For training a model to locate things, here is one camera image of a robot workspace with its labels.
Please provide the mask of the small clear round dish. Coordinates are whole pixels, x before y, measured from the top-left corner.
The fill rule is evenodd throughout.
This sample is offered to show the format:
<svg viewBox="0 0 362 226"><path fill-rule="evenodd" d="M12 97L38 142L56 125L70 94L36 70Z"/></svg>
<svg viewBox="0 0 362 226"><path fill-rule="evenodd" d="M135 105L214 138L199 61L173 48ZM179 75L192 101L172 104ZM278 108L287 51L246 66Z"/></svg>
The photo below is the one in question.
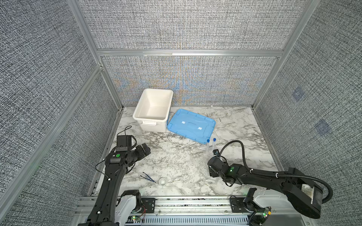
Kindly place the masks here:
<svg viewBox="0 0 362 226"><path fill-rule="evenodd" d="M165 186L167 184L167 179L166 178L160 178L158 183L161 186Z"/></svg>

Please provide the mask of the white plastic bin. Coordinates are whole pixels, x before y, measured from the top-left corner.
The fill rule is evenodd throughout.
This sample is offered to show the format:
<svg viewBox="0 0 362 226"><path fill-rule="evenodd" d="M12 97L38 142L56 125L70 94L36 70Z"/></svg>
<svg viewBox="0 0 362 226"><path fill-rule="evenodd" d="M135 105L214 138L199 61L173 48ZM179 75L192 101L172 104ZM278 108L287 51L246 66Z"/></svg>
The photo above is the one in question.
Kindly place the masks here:
<svg viewBox="0 0 362 226"><path fill-rule="evenodd" d="M133 113L143 131L161 132L167 130L173 91L170 89L145 89Z"/></svg>

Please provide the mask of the blue plastic lid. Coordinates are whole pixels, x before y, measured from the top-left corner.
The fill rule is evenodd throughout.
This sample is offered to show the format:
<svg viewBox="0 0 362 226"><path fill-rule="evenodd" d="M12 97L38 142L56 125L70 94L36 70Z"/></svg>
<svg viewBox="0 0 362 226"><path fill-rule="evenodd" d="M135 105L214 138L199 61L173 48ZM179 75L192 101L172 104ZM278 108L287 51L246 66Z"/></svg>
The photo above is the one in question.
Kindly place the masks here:
<svg viewBox="0 0 362 226"><path fill-rule="evenodd" d="M215 120L194 112L179 109L167 125L167 129L192 141L206 144L213 134Z"/></svg>

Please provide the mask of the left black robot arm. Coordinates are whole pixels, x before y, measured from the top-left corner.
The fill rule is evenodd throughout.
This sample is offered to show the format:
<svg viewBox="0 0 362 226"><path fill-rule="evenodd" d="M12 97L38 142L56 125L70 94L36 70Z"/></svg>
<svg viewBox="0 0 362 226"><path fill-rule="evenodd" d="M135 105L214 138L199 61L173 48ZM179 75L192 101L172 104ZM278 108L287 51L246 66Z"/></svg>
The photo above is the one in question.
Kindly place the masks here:
<svg viewBox="0 0 362 226"><path fill-rule="evenodd" d="M106 156L100 193L87 220L81 226L123 226L130 214L142 207L139 190L127 190L118 197L128 168L150 155L150 148L138 145L133 135L117 136L117 145Z"/></svg>

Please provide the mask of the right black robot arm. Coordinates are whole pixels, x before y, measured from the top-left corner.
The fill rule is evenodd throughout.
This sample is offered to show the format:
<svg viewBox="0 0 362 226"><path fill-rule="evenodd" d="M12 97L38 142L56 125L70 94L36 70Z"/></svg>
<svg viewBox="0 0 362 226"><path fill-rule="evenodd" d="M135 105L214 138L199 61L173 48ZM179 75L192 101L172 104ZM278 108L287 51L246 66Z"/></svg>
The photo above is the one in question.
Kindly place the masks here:
<svg viewBox="0 0 362 226"><path fill-rule="evenodd" d="M227 146L238 143L242 149L243 164L227 163L222 156ZM246 163L245 147L239 140L228 142L220 151L215 149L208 161L211 177L220 177L231 187L234 184L254 185L276 191L286 196L287 202L300 214L309 218L321 217L321 206L333 197L332 187L322 179L307 176L296 168L288 171L265 171L250 168Z"/></svg>

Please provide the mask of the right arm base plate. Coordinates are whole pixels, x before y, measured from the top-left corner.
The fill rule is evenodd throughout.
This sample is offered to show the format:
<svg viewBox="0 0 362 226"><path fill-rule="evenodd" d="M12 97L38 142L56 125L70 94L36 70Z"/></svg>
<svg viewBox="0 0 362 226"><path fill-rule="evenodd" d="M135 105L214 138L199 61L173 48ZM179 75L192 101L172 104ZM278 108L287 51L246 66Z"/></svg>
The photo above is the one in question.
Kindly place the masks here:
<svg viewBox="0 0 362 226"><path fill-rule="evenodd" d="M258 206L254 201L244 201L244 197L236 197L234 195L229 197L230 208L232 213L271 213L271 207L262 208Z"/></svg>

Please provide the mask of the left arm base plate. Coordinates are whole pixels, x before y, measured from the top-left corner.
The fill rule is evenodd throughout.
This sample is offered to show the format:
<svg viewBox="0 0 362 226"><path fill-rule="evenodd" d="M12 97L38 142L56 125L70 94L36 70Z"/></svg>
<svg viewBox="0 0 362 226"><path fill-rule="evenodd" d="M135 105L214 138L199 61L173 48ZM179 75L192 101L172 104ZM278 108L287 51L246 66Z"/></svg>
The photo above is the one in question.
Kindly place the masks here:
<svg viewBox="0 0 362 226"><path fill-rule="evenodd" d="M155 207L155 198L138 199L136 196L127 195L119 199L118 205L116 206L116 215L120 216L121 213L154 213Z"/></svg>

